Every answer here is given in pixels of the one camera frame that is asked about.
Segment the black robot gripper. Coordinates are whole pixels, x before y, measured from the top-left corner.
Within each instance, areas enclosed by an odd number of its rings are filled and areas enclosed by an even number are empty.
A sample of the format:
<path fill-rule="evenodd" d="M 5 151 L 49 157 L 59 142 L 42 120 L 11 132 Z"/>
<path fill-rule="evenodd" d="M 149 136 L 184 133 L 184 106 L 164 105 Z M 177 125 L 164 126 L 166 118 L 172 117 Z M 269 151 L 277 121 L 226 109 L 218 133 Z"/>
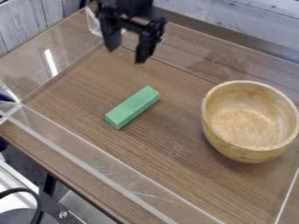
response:
<path fill-rule="evenodd" d="M 98 0 L 101 5 L 118 9 L 121 22 L 114 17 L 99 15 L 101 29 L 107 50 L 114 52 L 122 44 L 122 28 L 138 33 L 139 43 L 135 48 L 135 63 L 143 64 L 154 55 L 162 42 L 168 20 L 154 7 L 156 0 Z"/>

